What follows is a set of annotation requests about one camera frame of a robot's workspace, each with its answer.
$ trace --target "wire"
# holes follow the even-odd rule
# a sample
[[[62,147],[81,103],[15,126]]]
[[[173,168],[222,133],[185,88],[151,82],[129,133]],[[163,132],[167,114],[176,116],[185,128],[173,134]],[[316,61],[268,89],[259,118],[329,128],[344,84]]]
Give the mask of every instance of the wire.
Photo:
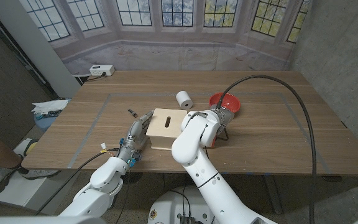
[[[169,191],[178,193],[178,194],[182,195],[182,198],[184,197],[184,198],[187,200],[187,204],[189,205],[189,214],[191,214],[190,202],[189,202],[189,200],[187,199],[186,195],[184,195],[184,194],[182,194],[182,193],[180,193],[180,192],[177,192],[176,190],[169,190]]]
[[[102,75],[100,75],[100,76],[98,76],[96,78],[88,79],[88,80],[86,80],[86,82],[92,82],[92,81],[95,81],[95,80],[100,79],[100,78],[105,77],[105,76],[106,76],[106,72],[103,72]]]
[[[122,206],[121,212],[119,213],[118,219],[116,221],[116,224],[118,223],[119,219],[121,218],[122,212],[124,211],[125,208],[125,204],[127,203],[127,199],[128,199],[128,192],[129,192],[129,180],[131,179],[131,170],[129,169],[129,173],[128,173],[128,181],[127,181],[127,193],[125,195],[125,200],[124,200],[124,205]]]
[[[310,121],[309,113],[308,113],[308,110],[306,109],[306,106],[303,103],[301,97],[299,96],[299,94],[289,84],[285,83],[282,80],[279,80],[278,78],[274,78],[274,77],[271,77],[271,76],[268,76],[268,75],[251,75],[251,76],[248,76],[248,77],[245,77],[245,78],[241,78],[240,80],[236,81],[231,86],[229,86],[223,92],[221,98],[218,101],[218,104],[216,105],[216,108],[220,108],[222,106],[224,95],[231,88],[235,87],[240,82],[250,80],[252,78],[266,78],[266,79],[278,82],[278,83],[282,84],[283,86],[285,86],[287,89],[289,89],[295,95],[296,99],[298,100],[298,102],[301,105],[302,110],[303,110],[303,112],[305,114],[306,122],[308,123],[309,134],[310,134],[311,160],[312,160],[312,170],[311,170],[312,181],[311,181],[310,192],[309,192],[309,194],[310,194],[309,195],[309,197],[310,197],[310,201],[309,201],[309,223],[314,224],[314,190],[316,188],[316,179],[317,179],[316,145],[314,143],[314,134],[313,134],[313,128],[311,127],[311,121]]]
[[[205,154],[206,154],[206,157],[209,159],[209,156],[208,156],[208,150],[206,149],[206,146],[204,146],[204,149],[205,149]]]
[[[82,165],[80,165],[80,167],[69,177],[67,178],[67,180],[55,191],[55,193],[53,193],[52,196],[49,197],[49,199],[37,210],[37,212],[34,215],[39,215],[39,213],[41,213],[41,211],[49,204],[49,202],[59,193],[59,191],[61,191],[67,183],[69,183],[69,181],[71,181],[71,179],[85,166],[87,165],[89,162],[91,162],[92,160],[94,160],[95,158],[101,156],[102,154],[104,154],[106,152],[100,152],[96,155],[94,155],[91,159],[88,159],[86,162],[84,162]]]

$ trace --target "window pane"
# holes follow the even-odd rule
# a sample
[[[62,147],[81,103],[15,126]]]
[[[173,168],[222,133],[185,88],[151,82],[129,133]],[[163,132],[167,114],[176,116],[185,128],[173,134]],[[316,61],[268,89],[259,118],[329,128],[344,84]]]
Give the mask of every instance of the window pane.
[[[235,13],[237,0],[227,0],[226,12]]]
[[[87,16],[90,14],[84,1],[78,1],[78,2],[76,2],[76,4],[77,4],[78,8],[80,9],[82,16]]]
[[[140,20],[140,13],[131,12],[132,25],[142,25],[142,21]]]
[[[103,26],[103,22],[100,19],[99,14],[92,15],[92,19],[93,19],[93,22],[95,23],[96,27],[102,27]]]
[[[215,13],[224,13],[225,8],[226,0],[216,0]]]
[[[193,13],[183,13],[183,26],[193,26]]]
[[[58,24],[55,24],[55,28],[56,28],[57,32],[59,33],[60,37],[68,36],[68,32],[67,32],[67,29],[66,29],[66,26],[64,25],[64,23],[60,22]]]
[[[53,25],[45,27],[45,30],[47,31],[50,40],[57,40],[60,38],[59,34],[57,33],[55,27]]]
[[[142,25],[151,26],[152,20],[150,18],[150,13],[149,12],[141,12],[140,13],[140,18],[142,19]]]
[[[181,13],[173,13],[173,25],[181,26]]]
[[[96,4],[95,4],[94,0],[86,0],[85,3],[86,3],[86,5],[87,5],[87,7],[89,9],[89,12],[91,14],[99,13],[98,8],[96,7]]]
[[[45,11],[47,12],[52,23],[56,24],[62,21],[62,18],[60,17],[55,7],[48,8]]]
[[[226,14],[224,16],[223,26],[230,27],[233,26],[234,14]]]
[[[173,23],[172,23],[172,13],[168,12],[164,12],[162,14],[162,22],[163,22],[163,25],[164,26],[172,26]]]
[[[252,30],[275,37],[283,20],[287,4],[287,0],[259,1]]]
[[[278,28],[280,28],[280,24],[277,22],[272,22],[272,26],[271,26],[268,34],[275,37],[277,35]]]
[[[94,29],[96,28],[96,26],[93,23],[93,19],[91,16],[84,16],[84,20],[86,25],[88,26],[89,29]]]
[[[117,0],[122,24],[125,26],[151,26],[149,0]]]
[[[162,11],[172,12],[172,0],[161,0]]]
[[[129,15],[129,12],[120,12],[121,21],[123,25],[132,25],[131,16]]]
[[[138,0],[139,1],[139,9],[142,12],[150,12],[149,0]]]
[[[296,40],[298,39],[298,35],[299,35],[300,31],[301,30],[299,30],[297,28],[292,28],[291,33],[288,36],[288,41],[296,42]]]
[[[76,18],[81,16],[80,10],[75,3],[70,3],[69,6]]]
[[[262,27],[263,19],[256,17],[254,21],[254,25],[252,26],[252,30],[260,31],[260,27]]]
[[[88,30],[88,27],[86,26],[85,21],[82,17],[77,18],[76,20],[77,20],[78,25],[80,25],[80,28],[82,31]]]
[[[35,14],[37,15],[38,19],[40,20],[43,26],[49,26],[52,24],[45,10],[36,11]]]
[[[193,0],[183,0],[183,12],[193,12]]]
[[[173,11],[174,12],[182,12],[181,0],[172,0],[172,3],[173,3]]]
[[[223,16],[224,14],[215,14],[215,21],[214,21],[215,27],[223,26]]]
[[[137,0],[128,0],[128,5],[131,12],[139,12],[139,5],[137,4]]]
[[[52,7],[55,6],[52,0],[40,0],[43,7]]]
[[[129,11],[127,0],[117,0],[118,10]]]
[[[264,34],[268,34],[269,33],[269,29],[270,29],[270,25],[272,25],[271,21],[268,21],[266,19],[264,19],[263,23],[262,23],[262,27],[260,28],[260,31]]]
[[[303,23],[303,21],[305,19],[305,16],[306,16],[306,14],[304,14],[302,12],[298,13],[298,16],[296,17],[296,20],[295,20],[295,23],[294,23],[293,26],[296,27],[296,28],[301,29],[302,23]]]
[[[205,13],[215,13],[216,0],[206,0]]]
[[[214,26],[214,14],[205,14],[204,17],[204,26],[212,27]]]
[[[232,27],[237,0],[206,0],[205,27]]]

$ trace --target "wooden box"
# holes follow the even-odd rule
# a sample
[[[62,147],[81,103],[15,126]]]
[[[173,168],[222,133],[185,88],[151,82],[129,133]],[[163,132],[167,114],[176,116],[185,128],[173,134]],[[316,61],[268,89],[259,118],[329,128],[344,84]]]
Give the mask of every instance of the wooden box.
[[[154,110],[146,132],[152,142],[152,149],[171,150],[174,140],[181,134],[180,126],[186,114],[185,110]]]

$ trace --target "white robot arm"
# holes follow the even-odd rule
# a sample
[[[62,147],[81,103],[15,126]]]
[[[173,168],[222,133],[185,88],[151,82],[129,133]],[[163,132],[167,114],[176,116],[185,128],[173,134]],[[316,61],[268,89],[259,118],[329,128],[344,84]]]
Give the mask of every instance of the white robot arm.
[[[233,116],[224,108],[189,112],[172,145],[172,156],[194,180],[219,223],[275,223],[246,207],[202,150],[212,145]]]
[[[126,138],[120,142],[117,156],[110,157],[92,174],[90,182],[75,195],[60,217],[100,217],[113,205],[115,196],[122,188],[121,176],[141,159],[140,150],[148,140],[146,131],[153,112],[148,112],[133,123]]]

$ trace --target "table surface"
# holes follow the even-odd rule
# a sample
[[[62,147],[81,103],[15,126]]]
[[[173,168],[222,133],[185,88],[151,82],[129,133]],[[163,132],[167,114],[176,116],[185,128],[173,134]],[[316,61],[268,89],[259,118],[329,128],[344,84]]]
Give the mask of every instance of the table surface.
[[[209,108],[209,97],[248,75],[264,74],[290,84],[311,117],[318,174],[358,175],[358,140],[298,72],[116,71],[85,83],[49,127],[22,165],[28,169],[78,168],[101,150],[118,147],[139,116],[154,108],[179,110],[176,93],[185,90],[192,110]],[[305,116],[292,93],[271,80],[253,79],[231,91],[241,109],[228,125],[228,141],[208,149],[218,171],[243,174],[311,174],[311,148]],[[103,154],[85,169],[97,169]],[[151,149],[150,142],[134,172],[184,172],[170,151]]]

